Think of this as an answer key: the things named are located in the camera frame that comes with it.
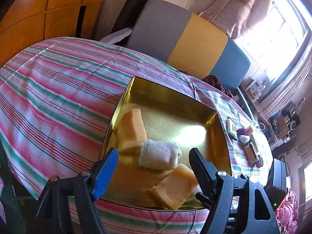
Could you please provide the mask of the yellow sponge block upper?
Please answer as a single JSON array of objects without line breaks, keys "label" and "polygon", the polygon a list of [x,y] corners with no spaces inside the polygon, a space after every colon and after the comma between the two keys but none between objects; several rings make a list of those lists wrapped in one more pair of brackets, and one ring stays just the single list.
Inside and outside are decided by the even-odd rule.
[{"label": "yellow sponge block upper", "polygon": [[126,112],[118,121],[116,131],[120,152],[128,153],[141,148],[147,141],[147,135],[140,108]]}]

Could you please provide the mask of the Weidan cracker pack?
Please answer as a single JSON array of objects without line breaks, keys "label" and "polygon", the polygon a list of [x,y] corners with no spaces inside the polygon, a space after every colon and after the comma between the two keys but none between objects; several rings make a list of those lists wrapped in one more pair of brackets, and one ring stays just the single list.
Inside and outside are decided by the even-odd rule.
[{"label": "Weidan cracker pack", "polygon": [[235,123],[230,119],[230,117],[227,117],[226,129],[227,129],[227,133],[228,133],[229,137],[232,140],[237,141],[238,136],[237,136],[237,132],[236,132]]}]

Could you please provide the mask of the rolled white sock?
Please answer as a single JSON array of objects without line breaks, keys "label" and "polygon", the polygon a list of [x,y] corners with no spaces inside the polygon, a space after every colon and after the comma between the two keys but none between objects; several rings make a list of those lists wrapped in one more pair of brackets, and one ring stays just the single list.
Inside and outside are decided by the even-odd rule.
[{"label": "rolled white sock", "polygon": [[153,170],[172,170],[182,152],[176,143],[148,139],[141,146],[139,166]]}]

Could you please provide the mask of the cracker pack with barcode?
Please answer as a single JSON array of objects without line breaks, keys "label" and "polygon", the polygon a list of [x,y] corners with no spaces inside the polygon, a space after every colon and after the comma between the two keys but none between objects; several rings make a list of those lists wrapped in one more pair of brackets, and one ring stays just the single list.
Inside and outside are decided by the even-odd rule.
[{"label": "cracker pack with barcode", "polygon": [[252,143],[249,143],[243,147],[245,156],[247,158],[248,164],[250,167],[253,167],[256,162],[259,160],[258,154],[255,151],[255,148]]}]

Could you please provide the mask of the white cardboard box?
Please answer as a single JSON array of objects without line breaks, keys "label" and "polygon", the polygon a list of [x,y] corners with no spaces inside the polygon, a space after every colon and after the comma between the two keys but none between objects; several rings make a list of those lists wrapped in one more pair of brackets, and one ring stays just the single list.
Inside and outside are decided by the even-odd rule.
[{"label": "white cardboard box", "polygon": [[250,145],[251,145],[251,148],[253,150],[255,158],[259,159],[259,156],[261,155],[260,146],[258,146],[256,139],[255,139],[253,134],[250,135]]}]

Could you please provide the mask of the yellow sponge block far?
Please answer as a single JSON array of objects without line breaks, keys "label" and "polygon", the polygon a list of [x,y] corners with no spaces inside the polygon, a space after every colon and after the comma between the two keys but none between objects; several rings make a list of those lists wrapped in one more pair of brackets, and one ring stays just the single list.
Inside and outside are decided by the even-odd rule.
[{"label": "yellow sponge block far", "polygon": [[254,125],[253,124],[251,124],[247,129],[246,129],[246,131],[247,131],[247,135],[252,135],[253,133],[254,133],[254,130],[255,130],[255,127],[254,127]]}]

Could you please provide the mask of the yellow sponge block lower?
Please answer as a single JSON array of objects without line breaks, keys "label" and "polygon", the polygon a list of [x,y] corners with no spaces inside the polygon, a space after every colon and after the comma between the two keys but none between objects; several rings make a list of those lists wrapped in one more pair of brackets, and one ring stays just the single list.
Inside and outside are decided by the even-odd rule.
[{"label": "yellow sponge block lower", "polygon": [[184,164],[179,164],[158,185],[149,192],[163,207],[170,210],[179,209],[198,186],[194,172]]}]

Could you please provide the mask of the gold metal tin box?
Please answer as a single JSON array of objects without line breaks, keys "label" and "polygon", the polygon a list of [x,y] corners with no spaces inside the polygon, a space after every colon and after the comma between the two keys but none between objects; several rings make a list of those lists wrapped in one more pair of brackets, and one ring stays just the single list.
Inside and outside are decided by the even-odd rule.
[{"label": "gold metal tin box", "polygon": [[[124,113],[139,108],[147,137],[176,143],[182,151],[179,163],[189,165],[189,151],[196,147],[218,170],[231,174],[230,156],[221,118],[216,110],[168,87],[133,77],[119,100],[107,133],[100,159],[117,148],[117,123]],[[169,175],[139,166],[139,151],[121,153],[102,200],[133,208],[160,209],[160,202],[149,192]]]}]

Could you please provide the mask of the orange wooden wardrobe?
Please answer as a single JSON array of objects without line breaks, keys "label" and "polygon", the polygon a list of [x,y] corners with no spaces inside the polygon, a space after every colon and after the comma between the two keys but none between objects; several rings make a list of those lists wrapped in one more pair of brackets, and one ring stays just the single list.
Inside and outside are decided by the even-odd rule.
[{"label": "orange wooden wardrobe", "polygon": [[30,45],[60,36],[93,39],[104,0],[15,0],[1,20],[1,65]]}]

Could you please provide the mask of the wooden side desk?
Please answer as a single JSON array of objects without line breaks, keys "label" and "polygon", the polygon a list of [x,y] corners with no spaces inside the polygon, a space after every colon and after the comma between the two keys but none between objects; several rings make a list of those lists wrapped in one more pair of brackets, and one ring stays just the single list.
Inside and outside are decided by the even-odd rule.
[{"label": "wooden side desk", "polygon": [[238,93],[242,97],[243,105],[246,110],[246,113],[248,116],[253,120],[255,124],[258,124],[258,120],[260,119],[260,123],[263,123],[269,133],[269,144],[273,144],[277,142],[277,138],[275,133],[273,132],[272,126],[269,123],[269,121],[258,111],[255,103],[250,99],[249,95],[247,94],[247,91],[244,89],[242,85],[239,85],[238,87]]}]

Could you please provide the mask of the striped pink green tablecloth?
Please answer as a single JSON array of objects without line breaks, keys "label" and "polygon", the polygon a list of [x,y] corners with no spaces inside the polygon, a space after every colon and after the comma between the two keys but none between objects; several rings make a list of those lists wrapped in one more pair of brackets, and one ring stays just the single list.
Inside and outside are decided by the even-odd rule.
[{"label": "striped pink green tablecloth", "polygon": [[75,37],[38,42],[1,68],[1,142],[13,175],[34,198],[50,176],[72,177],[98,160],[133,77],[194,98],[222,121],[249,122],[227,95],[140,52]]}]

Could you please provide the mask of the grey yellow blue chair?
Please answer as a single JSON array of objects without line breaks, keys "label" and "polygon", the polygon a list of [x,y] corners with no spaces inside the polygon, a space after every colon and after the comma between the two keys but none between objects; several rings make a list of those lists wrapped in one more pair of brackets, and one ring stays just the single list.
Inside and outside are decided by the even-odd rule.
[{"label": "grey yellow blue chair", "polygon": [[198,79],[216,76],[236,89],[250,67],[238,45],[212,23],[163,0],[148,0],[135,25],[101,39],[107,44],[125,40],[124,47],[165,62]]}]

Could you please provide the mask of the white plastic wrapped roll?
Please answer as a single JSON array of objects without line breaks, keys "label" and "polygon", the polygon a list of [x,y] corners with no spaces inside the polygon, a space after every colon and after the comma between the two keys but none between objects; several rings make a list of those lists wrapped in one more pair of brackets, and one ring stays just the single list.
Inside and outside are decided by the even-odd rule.
[{"label": "white plastic wrapped roll", "polygon": [[241,135],[238,138],[238,142],[244,147],[245,145],[249,144],[250,137],[248,135]]}]

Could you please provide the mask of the white product box on desk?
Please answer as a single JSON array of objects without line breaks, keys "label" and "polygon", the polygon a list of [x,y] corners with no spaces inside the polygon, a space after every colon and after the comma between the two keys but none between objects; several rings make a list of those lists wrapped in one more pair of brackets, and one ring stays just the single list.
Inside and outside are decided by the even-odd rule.
[{"label": "white product box on desk", "polygon": [[252,96],[253,99],[258,99],[265,86],[259,79],[253,80],[246,88],[246,91]]}]

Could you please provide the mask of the purple snack pouch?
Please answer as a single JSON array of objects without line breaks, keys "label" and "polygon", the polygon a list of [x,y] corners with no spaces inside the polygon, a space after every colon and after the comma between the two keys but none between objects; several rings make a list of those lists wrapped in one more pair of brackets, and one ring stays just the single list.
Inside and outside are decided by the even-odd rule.
[{"label": "purple snack pouch", "polygon": [[244,135],[244,136],[248,136],[249,132],[246,128],[241,127],[236,131],[239,135]]}]

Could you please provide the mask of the pink curtain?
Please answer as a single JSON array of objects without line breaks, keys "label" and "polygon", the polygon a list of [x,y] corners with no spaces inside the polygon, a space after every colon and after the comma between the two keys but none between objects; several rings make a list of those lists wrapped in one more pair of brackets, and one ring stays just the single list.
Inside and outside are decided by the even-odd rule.
[{"label": "pink curtain", "polygon": [[237,39],[261,22],[272,0],[216,0],[199,16],[231,39]]}]

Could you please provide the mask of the dark red cloth on chair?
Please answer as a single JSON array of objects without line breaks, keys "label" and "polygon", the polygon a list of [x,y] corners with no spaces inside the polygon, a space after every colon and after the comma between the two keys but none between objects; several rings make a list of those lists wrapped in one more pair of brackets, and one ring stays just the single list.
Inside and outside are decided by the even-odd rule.
[{"label": "dark red cloth on chair", "polygon": [[225,86],[223,86],[221,81],[215,75],[208,75],[204,79],[202,79],[202,81],[218,89],[219,91],[229,96],[230,98],[232,99],[234,98],[231,91],[227,89]]}]

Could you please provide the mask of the yellow sponge block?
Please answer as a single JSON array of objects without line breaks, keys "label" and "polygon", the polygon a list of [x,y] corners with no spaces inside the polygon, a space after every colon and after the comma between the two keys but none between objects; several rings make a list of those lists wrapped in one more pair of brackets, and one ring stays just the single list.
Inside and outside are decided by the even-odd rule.
[{"label": "yellow sponge block", "polygon": [[116,131],[120,152],[128,153],[141,148],[147,141],[147,135],[140,108],[126,112],[118,121]]},{"label": "yellow sponge block", "polygon": [[194,172],[184,164],[179,164],[158,185],[149,192],[163,207],[170,210],[179,209],[198,186]]},{"label": "yellow sponge block", "polygon": [[254,130],[255,130],[255,127],[254,127],[254,125],[253,124],[251,124],[247,129],[246,129],[246,131],[247,131],[247,135],[252,135],[253,133],[254,133]]}]

